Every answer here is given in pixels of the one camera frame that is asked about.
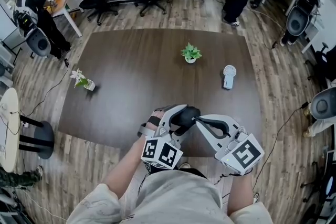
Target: wooden floor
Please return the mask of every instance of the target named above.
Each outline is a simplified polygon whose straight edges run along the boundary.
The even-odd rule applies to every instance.
[[[166,15],[157,8],[152,8],[145,17],[140,17],[138,13],[140,7],[136,8],[132,4],[119,5],[119,15],[106,17],[100,27],[95,22],[89,23],[85,18],[86,14],[78,14],[76,24],[83,33],[81,38],[78,38],[64,18],[60,17],[56,22],[72,43],[72,51],[68,55],[70,70],[76,69],[76,63],[90,34],[96,31],[180,28],[244,36],[260,94],[263,148],[267,156],[273,147],[277,130],[296,108],[312,99],[318,92],[318,87],[306,79],[308,71],[304,64],[304,56],[300,53],[301,45],[295,44],[290,48],[277,47],[274,50],[265,48],[263,39],[266,46],[270,47],[279,37],[281,29],[276,23],[265,15],[246,9],[239,18],[241,26],[233,29],[221,22],[221,8],[222,4],[216,0],[173,0],[167,4]],[[284,25],[286,19],[282,9],[284,7],[268,0],[259,11]],[[43,99],[47,90],[58,83],[66,72],[61,61],[39,57],[30,59],[29,54],[27,48],[20,53],[14,71],[14,87],[18,91],[21,109],[25,114],[31,112]],[[70,83],[69,75],[70,72],[32,115],[33,119],[47,120],[52,124],[56,133],[54,154],[45,161],[38,159],[36,154],[24,153],[24,162],[20,156],[17,165],[19,173],[24,171],[24,164],[27,170],[35,168],[38,164],[43,165],[45,171],[43,180],[30,190],[29,195],[40,206],[63,218],[69,216],[74,206],[92,191],[108,170],[119,161],[120,154],[117,148],[90,143],[56,132]],[[302,203],[308,189],[300,189],[300,184],[313,179],[311,163],[319,159],[323,146],[331,144],[330,130],[314,139],[303,139],[301,133],[308,124],[308,120],[299,111],[282,129],[274,152],[254,189],[260,193],[260,200],[268,208],[274,223],[299,223],[302,213],[308,207]],[[32,135],[33,131],[33,128],[24,129],[24,134]],[[213,158],[190,158],[188,161],[213,182],[218,180],[221,173],[225,173],[224,167]],[[254,170],[254,181],[261,165],[262,163]],[[134,197],[137,196],[138,186],[144,175],[145,170],[141,165],[128,192],[121,200],[125,215],[128,215],[134,207]],[[229,192],[231,180],[226,178],[217,185],[223,195]],[[17,190],[17,192],[36,223],[65,222],[39,208],[23,191]]]

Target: fan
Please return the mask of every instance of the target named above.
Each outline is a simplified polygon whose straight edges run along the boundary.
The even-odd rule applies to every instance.
[[[228,65],[224,68],[223,75],[225,76],[224,78],[224,85],[223,87],[225,89],[232,89],[233,86],[233,77],[236,75],[237,70],[234,66]]]

